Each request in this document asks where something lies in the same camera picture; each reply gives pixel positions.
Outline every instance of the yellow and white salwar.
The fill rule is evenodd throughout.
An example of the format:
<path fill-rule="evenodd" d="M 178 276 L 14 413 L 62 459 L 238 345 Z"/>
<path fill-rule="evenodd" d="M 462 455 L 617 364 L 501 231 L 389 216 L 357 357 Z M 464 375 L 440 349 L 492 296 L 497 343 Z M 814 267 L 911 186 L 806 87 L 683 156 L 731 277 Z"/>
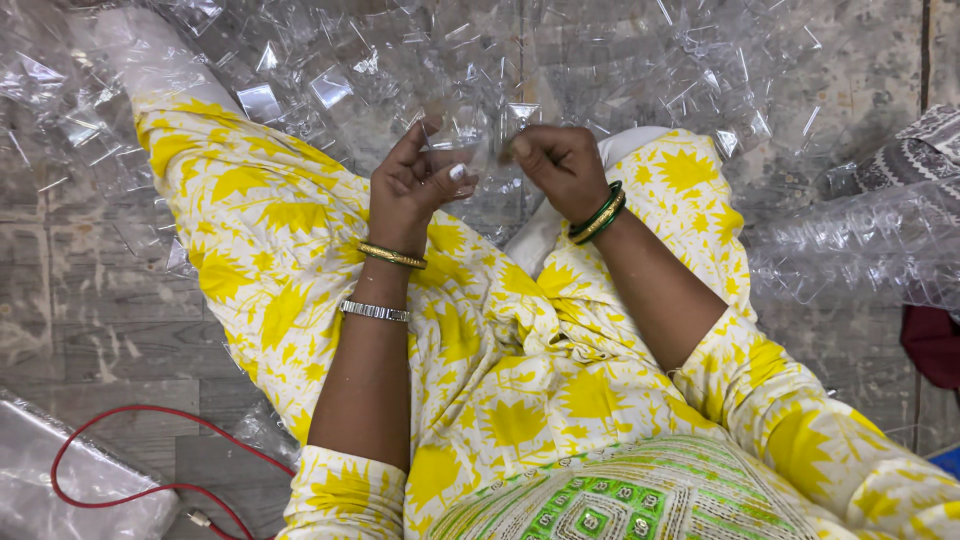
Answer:
<path fill-rule="evenodd" d="M 337 306 L 364 260 L 356 246 L 367 236 L 368 181 L 218 105 L 134 99 L 134 108 L 156 187 L 234 360 L 304 443 L 337 347 Z M 674 380 L 592 246 L 560 238 L 534 281 L 438 212 L 429 267 L 409 289 L 410 474 L 304 447 L 279 537 L 452 538 L 431 525 L 456 522 L 444 513 L 458 501 L 518 475 L 549 476 L 571 456 L 590 464 L 605 449 L 668 435 L 714 445 L 701 445 L 705 455 L 736 455 L 819 537 L 955 534 L 957 481 L 829 399 L 756 329 L 742 220 L 709 138 L 668 133 L 608 180 L 623 182 L 629 209 L 731 306 Z"/>

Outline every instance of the watch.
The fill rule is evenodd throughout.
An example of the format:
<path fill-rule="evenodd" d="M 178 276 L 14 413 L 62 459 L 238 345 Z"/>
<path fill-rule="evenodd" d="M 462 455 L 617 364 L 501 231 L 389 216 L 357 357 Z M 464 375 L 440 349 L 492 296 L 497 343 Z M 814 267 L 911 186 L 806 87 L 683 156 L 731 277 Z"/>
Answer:
<path fill-rule="evenodd" d="M 397 321 L 398 323 L 409 323 L 413 316 L 410 311 L 360 304 L 353 302 L 350 298 L 352 297 L 347 296 L 347 298 L 340 303 L 340 310 L 343 313 L 354 313 L 356 315 L 363 315 L 364 317 L 373 317 L 374 319 Z"/>

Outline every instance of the concrete floor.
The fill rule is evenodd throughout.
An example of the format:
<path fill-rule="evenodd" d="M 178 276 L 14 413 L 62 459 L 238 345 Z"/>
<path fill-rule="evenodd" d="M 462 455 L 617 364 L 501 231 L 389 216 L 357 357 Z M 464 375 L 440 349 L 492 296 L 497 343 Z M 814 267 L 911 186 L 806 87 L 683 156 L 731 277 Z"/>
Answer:
<path fill-rule="evenodd" d="M 748 222 L 784 201 L 815 197 L 765 190 L 798 167 L 810 177 L 801 184 L 812 184 L 817 171 L 873 152 L 927 105 L 960 105 L 957 10 L 943 0 L 849 0 L 818 17 L 815 34 L 835 47 L 776 88 L 780 108 L 771 116 L 783 133 L 791 119 L 821 107 L 817 129 L 835 144 L 800 164 L 773 145 L 728 164 Z M 135 221 L 135 209 L 107 208 L 90 184 L 37 194 L 23 179 L 4 178 L 0 195 L 0 384 L 74 425 L 113 406 L 144 403 L 199 413 L 230 429 L 260 399 L 230 361 L 223 328 L 197 284 L 134 257 L 121 240 L 114 225 Z M 838 399 L 901 444 L 927 454 L 960 442 L 953 394 L 927 383 L 898 344 L 898 306 L 865 298 L 841 307 L 764 305 L 760 312 L 761 325 Z M 146 414 L 108 422 L 96 434 L 168 479 L 222 494 L 258 537 L 282 525 L 288 480 L 206 430 Z M 209 514 L 223 523 L 221 512 Z M 167 535 L 210 537 L 183 518 Z"/>

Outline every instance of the green bangle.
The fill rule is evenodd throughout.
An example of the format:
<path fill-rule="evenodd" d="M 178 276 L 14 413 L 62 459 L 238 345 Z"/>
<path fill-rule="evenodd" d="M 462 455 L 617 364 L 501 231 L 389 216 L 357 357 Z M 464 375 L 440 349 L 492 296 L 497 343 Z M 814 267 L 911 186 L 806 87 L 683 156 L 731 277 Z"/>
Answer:
<path fill-rule="evenodd" d="M 613 204 L 613 201 L 616 200 L 616 194 L 617 194 L 617 192 L 620 191 L 620 189 L 622 188 L 622 186 L 623 186 L 623 183 L 620 182 L 620 181 L 616 181 L 616 182 L 610 184 L 610 197 L 607 199 L 607 202 L 604 203 L 604 205 L 603 205 L 602 207 L 600 207 L 600 209 L 597 210 L 596 213 L 593 214 L 593 215 L 590 217 L 590 219 L 588 219 L 587 221 L 585 221 L 580 227 L 573 227 L 573 226 L 571 225 L 571 226 L 570 226 L 570 232 L 569 232 L 568 235 L 569 235 L 569 236 L 576 236 L 577 234 L 580 234 L 580 233 L 582 233 L 583 231 L 586 231 L 586 230 L 589 228 L 589 226 L 592 225 L 594 221 L 596 221 L 597 219 L 599 219 L 600 216 L 603 214 L 603 212 L 605 212 L 605 211 L 610 207 L 610 205 Z"/>
<path fill-rule="evenodd" d="M 422 258 L 407 257 L 401 253 L 384 249 L 380 246 L 374 246 L 373 244 L 368 244 L 367 242 L 360 242 L 357 244 L 357 251 L 367 254 L 370 257 L 392 262 L 393 264 L 402 264 L 403 266 L 419 268 L 420 270 L 426 268 L 426 261 Z"/>
<path fill-rule="evenodd" d="M 610 216 L 610 219 L 608 219 L 606 223 L 601 225 L 599 229 L 594 231 L 593 234 L 591 234 L 590 236 L 587 236 L 587 238 L 585 238 L 582 242 L 578 243 L 577 245 L 579 246 L 581 244 L 586 244 L 587 242 L 590 242 L 593 238 L 595 238 L 598 234 L 602 233 L 604 229 L 610 226 L 610 223 L 613 223 L 613 220 L 616 219 L 616 216 L 619 215 L 620 211 L 623 210 L 626 206 L 627 206 L 627 199 L 624 199 L 623 202 L 620 203 L 620 206 L 618 206 L 616 210 L 613 211 L 613 214 Z"/>
<path fill-rule="evenodd" d="M 593 220 L 582 232 L 579 234 L 570 234 L 568 236 L 570 241 L 578 246 L 588 242 L 591 238 L 593 238 L 597 231 L 606 227 L 612 221 L 615 214 L 623 209 L 623 204 L 626 200 L 627 192 L 622 189 L 617 190 L 616 194 L 613 195 L 613 202 L 607 206 L 607 209 L 605 209 L 598 218 Z"/>

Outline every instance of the red cable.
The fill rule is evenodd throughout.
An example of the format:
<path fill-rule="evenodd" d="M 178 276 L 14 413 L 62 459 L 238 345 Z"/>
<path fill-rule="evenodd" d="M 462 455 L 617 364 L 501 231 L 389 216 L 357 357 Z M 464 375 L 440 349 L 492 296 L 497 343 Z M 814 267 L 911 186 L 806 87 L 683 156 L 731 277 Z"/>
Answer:
<path fill-rule="evenodd" d="M 76 431 L 73 432 L 72 435 L 70 435 L 69 437 L 67 437 L 66 441 L 63 443 L 63 446 L 61 446 L 61 447 L 60 447 L 60 450 L 57 452 L 57 457 L 54 458 L 54 464 L 53 464 L 53 466 L 50 468 L 50 482 L 51 482 L 51 484 L 53 484 L 54 492 L 57 493 L 57 496 L 60 497 L 60 499 L 61 499 L 62 501 L 64 501 L 65 503 L 67 503 L 67 504 L 72 504 L 72 505 L 74 505 L 74 506 L 77 506 L 78 508 L 109 508 L 109 507 L 111 507 L 111 506 L 117 506 L 118 504 L 129 503 L 130 501 L 135 501 L 135 500 L 137 500 L 137 499 L 139 499 L 139 498 L 141 498 L 141 497 L 146 497 L 146 496 L 148 496 L 148 495 L 150 495 L 150 494 L 156 493 L 157 491 L 164 491 L 164 490 L 167 490 L 167 489 L 186 489 L 186 490 L 189 490 L 189 491 L 196 491 L 197 493 L 201 493 L 201 494 L 203 494 L 203 495 L 206 495 L 208 498 L 210 498 L 211 501 L 214 501 L 218 506 L 220 506 L 221 508 L 223 508 L 224 511 L 225 511 L 225 512 L 230 516 L 230 518 L 233 520 L 233 523 L 237 524 L 237 526 L 240 527 L 240 530 L 243 531 L 244 536 L 247 537 L 247 540 L 253 540 L 253 535 L 250 534 L 250 531 L 243 525 L 243 522 L 240 521 L 240 518 L 237 517 L 237 515 L 233 512 L 233 510 L 230 509 L 229 506 L 227 506 L 226 503 L 224 503 L 223 501 L 221 501 L 220 498 L 218 498 L 216 495 L 214 495 L 214 494 L 210 493 L 209 491 L 203 489 L 202 487 L 197 486 L 197 485 L 194 485 L 194 484 L 192 484 L 192 483 L 168 483 L 168 484 L 166 484 L 166 485 L 160 485 L 160 486 L 158 486 L 158 487 L 154 487 L 154 488 L 148 489 L 147 491 L 144 491 L 144 492 L 141 492 L 141 493 L 137 493 L 137 494 L 135 494 L 135 495 L 130 495 L 129 497 L 124 498 L 124 499 L 120 499 L 120 500 L 117 500 L 117 501 L 108 501 L 108 502 L 106 502 L 106 503 L 81 503 L 80 501 L 75 501 L 75 500 L 71 499 L 69 496 L 67 496 L 65 493 L 63 493 L 63 490 L 60 489 L 60 485 L 57 483 L 57 468 L 60 466 L 60 460 L 63 458 L 63 454 L 66 452 L 66 449 L 70 446 L 70 443 L 73 442 L 73 439 L 77 438 L 77 435 L 81 434 L 84 430 L 86 430 L 86 429 L 89 428 L 90 426 L 93 426 L 93 425 L 96 424 L 97 422 L 100 422 L 100 421 L 103 420 L 104 418 L 107 418 L 108 416 L 112 416 L 112 415 L 114 415 L 114 414 L 116 414 L 116 413 L 118 413 L 118 412 L 125 412 L 125 411 L 128 411 L 128 410 L 155 410 L 155 411 L 157 411 L 157 412 L 166 412 L 166 413 L 168 413 L 168 414 L 174 414 L 174 415 L 177 415 L 177 416 L 180 416 L 180 417 L 183 417 L 183 418 L 187 418 L 187 419 L 189 419 L 189 420 L 193 420 L 193 421 L 196 422 L 197 424 L 200 424 L 200 425 L 202 425 L 202 426 L 206 426 L 206 427 L 208 427 L 208 428 L 216 431 L 216 432 L 219 433 L 221 436 L 225 437 L 226 440 L 228 440 L 228 441 L 230 441 L 231 443 L 239 446 L 240 448 L 246 450 L 247 452 L 249 452 L 249 453 L 251 453 L 251 454 L 253 454 L 253 455 L 256 455 L 257 457 L 259 457 L 259 458 L 261 458 L 261 459 L 263 459 L 263 460 L 265 460 L 265 461 L 270 462 L 272 465 L 274 465 L 275 467 L 277 467 L 277 469 L 283 471 L 284 473 L 290 475 L 291 477 L 293 477 L 293 476 L 296 475 L 296 473 L 294 473 L 293 469 L 291 469 L 290 467 L 287 467 L 286 465 L 280 463 L 279 461 L 273 459 L 272 457 L 270 457 L 270 456 L 268 456 L 268 455 L 266 455 L 266 454 L 263 454 L 262 452 L 258 451 L 257 449 L 255 449 L 255 448 L 253 448 L 253 447 L 251 447 L 251 446 L 248 446 L 248 445 L 246 445 L 246 444 L 244 444 L 244 443 L 236 440 L 235 438 L 233 438 L 232 435 L 230 435 L 230 434 L 227 433 L 226 431 L 221 430 L 220 428 L 217 428 L 217 427 L 214 426 L 213 424 L 210 424 L 209 422 L 207 422 L 207 421 L 204 420 L 203 418 L 199 418 L 199 417 L 194 416 L 194 415 L 192 415 L 192 414 L 189 414 L 189 413 L 186 413 L 186 412 L 183 412 L 183 411 L 180 411 L 180 410 L 176 410 L 176 409 L 173 409 L 173 408 L 167 408 L 167 407 L 165 407 L 165 406 L 154 406 L 154 405 L 127 405 L 127 406 L 117 407 L 117 408 L 115 408 L 115 409 L 108 410 L 107 412 L 103 412 L 103 413 L 101 413 L 101 414 L 98 414 L 97 416 L 93 417 L 92 420 L 90 420 L 90 421 L 87 422 L 86 424 L 83 424 L 82 426 L 80 426 Z M 230 535 L 226 534 L 225 532 L 223 532 L 222 530 L 220 530 L 220 528 L 218 528 L 217 526 L 213 525 L 212 523 L 209 525 L 209 527 L 210 527 L 210 530 L 212 530 L 212 531 L 215 532 L 218 536 L 220 536 L 221 538 L 224 538 L 225 540 L 241 540 L 241 539 L 239 539 L 239 538 L 236 538 L 236 537 L 234 537 L 234 536 L 230 536 Z M 274 539 L 274 537 L 272 536 L 272 537 L 268 538 L 267 540 L 273 540 L 273 539 Z"/>

